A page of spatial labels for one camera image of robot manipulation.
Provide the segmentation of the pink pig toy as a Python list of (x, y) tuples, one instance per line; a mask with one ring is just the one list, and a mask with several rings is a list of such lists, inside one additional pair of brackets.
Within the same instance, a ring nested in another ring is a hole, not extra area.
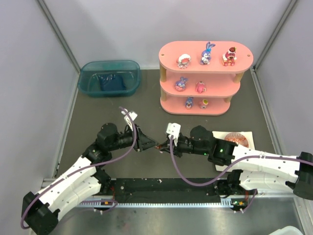
[(195, 86), (195, 91), (200, 94), (204, 93), (206, 91), (206, 85), (202, 81), (197, 82)]

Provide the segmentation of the pink haired girl toy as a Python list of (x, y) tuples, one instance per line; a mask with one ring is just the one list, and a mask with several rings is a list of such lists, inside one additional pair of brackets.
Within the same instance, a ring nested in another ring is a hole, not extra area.
[(178, 57), (176, 63), (177, 63), (178, 68), (186, 69), (190, 61), (191, 61), (191, 56), (185, 53)]

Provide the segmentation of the purple bunny toy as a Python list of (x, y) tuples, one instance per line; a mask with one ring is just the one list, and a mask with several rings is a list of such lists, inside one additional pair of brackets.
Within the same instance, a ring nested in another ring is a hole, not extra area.
[(215, 46), (214, 43), (211, 43), (210, 41), (206, 43), (206, 49), (201, 53), (201, 65), (209, 65), (211, 61), (211, 51), (212, 48)]

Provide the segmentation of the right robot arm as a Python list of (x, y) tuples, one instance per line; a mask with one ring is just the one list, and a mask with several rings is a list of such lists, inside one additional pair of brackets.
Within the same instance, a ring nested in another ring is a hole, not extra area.
[(228, 186), (232, 193), (240, 190), (258, 189), (291, 190), (300, 198), (313, 198), (313, 156), (301, 152), (298, 156), (284, 156), (244, 147), (235, 142), (214, 137), (203, 126), (196, 126), (186, 137), (180, 132), (180, 125), (169, 123), (167, 140), (157, 148), (168, 152), (171, 157), (184, 153), (203, 155), (216, 166), (223, 166)]

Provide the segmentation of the strawberry bear cake toy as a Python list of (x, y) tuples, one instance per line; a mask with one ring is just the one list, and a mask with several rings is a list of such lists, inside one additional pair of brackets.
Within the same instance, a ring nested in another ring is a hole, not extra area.
[(222, 55), (222, 63), (224, 66), (234, 66), (237, 60), (236, 47), (231, 47), (225, 54)]

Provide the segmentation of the purple figure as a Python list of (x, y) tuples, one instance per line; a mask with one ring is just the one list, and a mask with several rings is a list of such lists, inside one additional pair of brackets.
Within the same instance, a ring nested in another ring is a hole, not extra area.
[(180, 77), (180, 79), (175, 82), (174, 88), (179, 92), (183, 92), (186, 89), (187, 82), (188, 82), (188, 78)]

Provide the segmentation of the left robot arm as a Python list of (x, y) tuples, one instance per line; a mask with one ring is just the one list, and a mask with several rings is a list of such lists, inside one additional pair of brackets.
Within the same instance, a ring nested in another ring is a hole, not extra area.
[(104, 124), (93, 142), (77, 161), (50, 185), (23, 198), (21, 228), (37, 235), (51, 233), (62, 218), (85, 199), (110, 188), (111, 178), (103, 166), (127, 156), (113, 159), (112, 151), (127, 148), (129, 152), (156, 147), (158, 142), (146, 136), (136, 124), (118, 132), (113, 123)]

